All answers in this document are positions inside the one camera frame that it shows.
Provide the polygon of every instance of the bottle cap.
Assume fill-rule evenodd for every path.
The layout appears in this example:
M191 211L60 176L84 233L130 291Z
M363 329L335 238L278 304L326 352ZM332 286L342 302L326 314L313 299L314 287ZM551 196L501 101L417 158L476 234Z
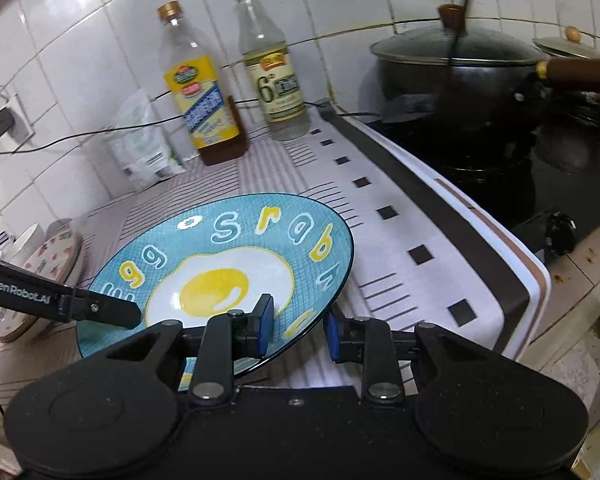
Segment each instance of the bottle cap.
M182 7L178 1L166 3L160 7L158 7L158 16L160 19L165 21L170 19L173 16L181 16L182 15Z

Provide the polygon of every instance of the bottle with yellow cap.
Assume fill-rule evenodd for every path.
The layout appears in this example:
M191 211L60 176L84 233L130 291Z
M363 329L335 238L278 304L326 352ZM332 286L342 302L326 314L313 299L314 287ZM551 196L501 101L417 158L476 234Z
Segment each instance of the bottle with yellow cap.
M210 166L243 155L247 136L211 60L208 41L184 19L178 2L159 7L158 15L164 23L160 48L164 79L202 161Z
M277 140L300 137L310 121L285 35L259 0L236 1L240 50L271 135Z

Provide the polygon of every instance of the plastic bag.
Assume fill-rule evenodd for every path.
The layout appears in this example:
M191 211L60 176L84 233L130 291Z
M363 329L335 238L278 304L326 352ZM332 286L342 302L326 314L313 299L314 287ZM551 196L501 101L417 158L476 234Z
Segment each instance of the plastic bag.
M114 128L153 123L157 119L148 97L139 90L127 99L114 119ZM159 126L145 126L104 134L107 147L138 191L183 173Z

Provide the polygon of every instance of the brown liquid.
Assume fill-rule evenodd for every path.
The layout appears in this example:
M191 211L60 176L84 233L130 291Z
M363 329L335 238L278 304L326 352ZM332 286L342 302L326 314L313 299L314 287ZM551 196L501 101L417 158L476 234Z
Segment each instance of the brown liquid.
M239 133L233 139L223 140L217 144L200 148L198 152L200 153L202 162L204 162L206 166L221 164L222 162L239 158L244 155L249 147L249 139L244 130L244 124L238 113L234 98L229 96L226 100L229 105L229 110L231 110L231 114L234 117L235 124L238 126Z

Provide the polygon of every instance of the pot lid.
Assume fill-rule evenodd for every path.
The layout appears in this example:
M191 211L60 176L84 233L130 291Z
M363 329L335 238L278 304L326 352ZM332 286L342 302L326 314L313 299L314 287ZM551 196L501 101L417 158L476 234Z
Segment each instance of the pot lid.
M565 27L566 38L538 38L534 44L553 56L582 57L600 59L600 52L589 45L582 44L582 34L575 27Z
M378 41L371 52L381 59L407 64L444 65L461 29L455 64L463 66L533 65L546 56L535 47L508 34L464 23L462 6L438 8L442 22L408 30Z

